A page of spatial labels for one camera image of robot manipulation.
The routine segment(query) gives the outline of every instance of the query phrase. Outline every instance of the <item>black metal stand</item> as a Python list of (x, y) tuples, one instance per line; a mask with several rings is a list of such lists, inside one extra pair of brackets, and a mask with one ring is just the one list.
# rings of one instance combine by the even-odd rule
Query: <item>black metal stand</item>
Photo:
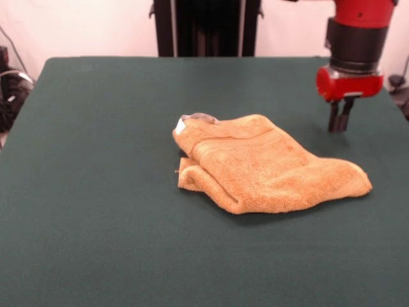
[(261, 0), (242, 1), (154, 0), (159, 56), (254, 56)]

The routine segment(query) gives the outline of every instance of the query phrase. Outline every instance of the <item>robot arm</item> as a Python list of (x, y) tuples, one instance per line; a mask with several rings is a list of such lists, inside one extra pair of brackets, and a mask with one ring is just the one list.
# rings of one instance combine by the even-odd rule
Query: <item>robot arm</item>
[[(329, 65), (318, 70), (318, 93), (331, 103), (329, 131), (344, 131), (357, 97), (370, 97), (382, 89), (378, 70), (389, 23), (397, 0), (334, 0), (336, 15), (328, 20), (325, 46)], [(345, 107), (338, 114), (338, 104)]]

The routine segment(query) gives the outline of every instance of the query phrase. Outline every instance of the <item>green table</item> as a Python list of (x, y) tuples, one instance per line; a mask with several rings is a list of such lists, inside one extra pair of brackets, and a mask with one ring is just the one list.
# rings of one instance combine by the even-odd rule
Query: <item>green table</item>
[[(0, 155), (0, 306), (409, 306), (409, 127), (385, 92), (329, 134), (323, 59), (47, 62)], [(179, 190), (181, 114), (268, 116), (373, 192), (234, 216)]]

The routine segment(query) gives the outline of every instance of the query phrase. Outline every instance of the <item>orange towel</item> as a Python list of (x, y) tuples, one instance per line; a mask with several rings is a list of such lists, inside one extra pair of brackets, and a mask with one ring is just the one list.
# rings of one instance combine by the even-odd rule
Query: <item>orange towel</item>
[(372, 189), (359, 166), (309, 153), (261, 115), (182, 116), (173, 137), (188, 156), (178, 186), (204, 192), (234, 214), (303, 210)]

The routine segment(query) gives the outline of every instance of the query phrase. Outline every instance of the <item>cable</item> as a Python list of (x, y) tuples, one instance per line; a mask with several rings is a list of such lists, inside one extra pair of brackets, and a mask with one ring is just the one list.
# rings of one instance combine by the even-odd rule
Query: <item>cable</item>
[(19, 62), (23, 68), (23, 70), (25, 71), (25, 73), (27, 73), (27, 68), (24, 65), (23, 61), (21, 60), (20, 54), (17, 52), (16, 47), (14, 46), (14, 42), (13, 40), (10, 38), (10, 36), (7, 35), (6, 31), (0, 26), (0, 32), (2, 32), (2, 34), (7, 38), (7, 40), (10, 42), (10, 44), (12, 45), (12, 48), (14, 50), (15, 55), (17, 56), (17, 59), (19, 59)]
[(5, 75), (10, 75), (10, 74), (17, 74), (19, 75), (19, 77), (23, 78), (24, 80), (27, 80), (32, 85), (35, 85), (35, 80), (32, 77), (30, 77), (25, 72), (22, 72), (21, 70), (17, 70), (17, 69), (6, 70), (5, 72), (0, 73), (0, 79), (4, 77)]
[(409, 65), (409, 56), (406, 58), (406, 63), (405, 63), (405, 69), (403, 70), (402, 77), (405, 77), (407, 71), (408, 71), (408, 65)]

